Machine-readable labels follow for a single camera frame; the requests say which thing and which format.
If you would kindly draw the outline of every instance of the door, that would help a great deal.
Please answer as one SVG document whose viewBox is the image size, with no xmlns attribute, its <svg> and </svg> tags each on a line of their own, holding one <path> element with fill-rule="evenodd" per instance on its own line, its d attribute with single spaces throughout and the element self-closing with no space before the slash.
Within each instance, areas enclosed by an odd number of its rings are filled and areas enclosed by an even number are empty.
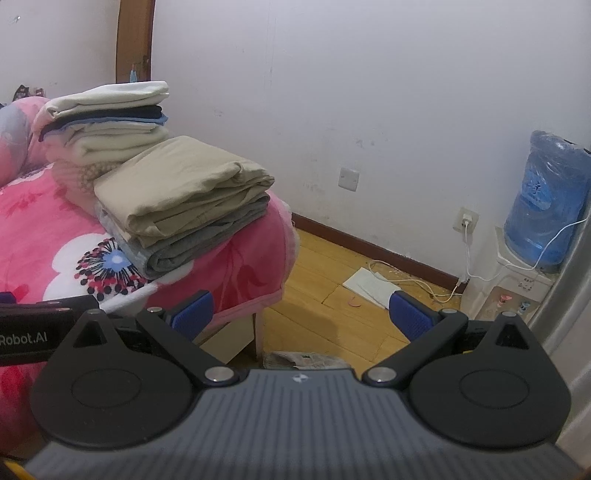
<svg viewBox="0 0 591 480">
<path fill-rule="evenodd" d="M 121 0 L 117 27 L 116 82 L 129 81 L 135 70 L 139 82 L 150 80 L 155 0 Z"/>
</svg>

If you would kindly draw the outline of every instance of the blue water bottle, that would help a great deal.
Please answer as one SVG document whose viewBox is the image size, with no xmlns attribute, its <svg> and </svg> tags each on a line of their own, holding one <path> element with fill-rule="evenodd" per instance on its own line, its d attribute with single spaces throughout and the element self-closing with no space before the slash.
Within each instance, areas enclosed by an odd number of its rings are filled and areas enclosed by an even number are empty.
<svg viewBox="0 0 591 480">
<path fill-rule="evenodd" d="M 559 230 L 579 219 L 591 178 L 588 151 L 542 131 L 531 134 L 530 156 L 521 191 L 505 222 L 505 242 L 529 265 Z M 575 227 L 565 229 L 538 263 L 552 273 L 560 269 Z"/>
</svg>

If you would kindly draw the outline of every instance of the ridged gray surface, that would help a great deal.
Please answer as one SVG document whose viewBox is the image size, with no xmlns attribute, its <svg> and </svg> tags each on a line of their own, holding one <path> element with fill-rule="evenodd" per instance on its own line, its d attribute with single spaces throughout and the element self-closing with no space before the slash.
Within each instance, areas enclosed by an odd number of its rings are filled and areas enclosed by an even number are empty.
<svg viewBox="0 0 591 480">
<path fill-rule="evenodd" d="M 175 429 L 119 452 L 49 444 L 27 464 L 38 480 L 565 480 L 578 466 L 556 447 L 484 453 L 437 437 L 398 394 L 347 370 L 253 370 L 204 393 Z"/>
</svg>

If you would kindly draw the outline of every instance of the logo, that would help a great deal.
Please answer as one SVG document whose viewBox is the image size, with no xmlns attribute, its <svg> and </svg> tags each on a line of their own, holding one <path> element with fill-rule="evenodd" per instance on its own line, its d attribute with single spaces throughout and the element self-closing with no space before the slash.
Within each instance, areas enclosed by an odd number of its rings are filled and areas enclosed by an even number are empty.
<svg viewBox="0 0 591 480">
<path fill-rule="evenodd" d="M 37 342 L 47 342 L 47 332 L 37 332 L 37 336 L 33 338 L 30 333 L 26 335 L 0 335 L 0 346 L 4 345 L 26 345 Z"/>
<path fill-rule="evenodd" d="M 304 375 L 304 374 L 297 374 L 297 375 L 294 375 L 293 377 L 291 377 L 291 379 L 297 383 L 307 382 L 309 378 L 310 377 L 308 377 L 308 375 Z"/>
</svg>

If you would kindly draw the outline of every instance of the light blue folded cloth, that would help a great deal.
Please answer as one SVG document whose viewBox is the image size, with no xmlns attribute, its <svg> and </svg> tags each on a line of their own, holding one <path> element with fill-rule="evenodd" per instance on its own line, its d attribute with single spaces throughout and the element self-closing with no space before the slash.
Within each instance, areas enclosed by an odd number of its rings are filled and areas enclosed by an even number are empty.
<svg viewBox="0 0 591 480">
<path fill-rule="evenodd" d="M 123 117 L 123 116 L 102 116 L 100 118 L 85 118 L 84 120 L 73 120 L 69 123 L 66 123 L 63 127 L 57 130 L 50 130 L 49 132 L 45 133 L 45 137 L 48 135 L 56 135 L 61 134 L 66 131 L 68 127 L 72 125 L 80 125 L 80 124 L 102 124 L 105 122 L 139 122 L 142 124 L 158 124 L 164 125 L 168 121 L 168 117 L 164 114 L 160 118 L 134 118 L 134 117 Z"/>
</svg>

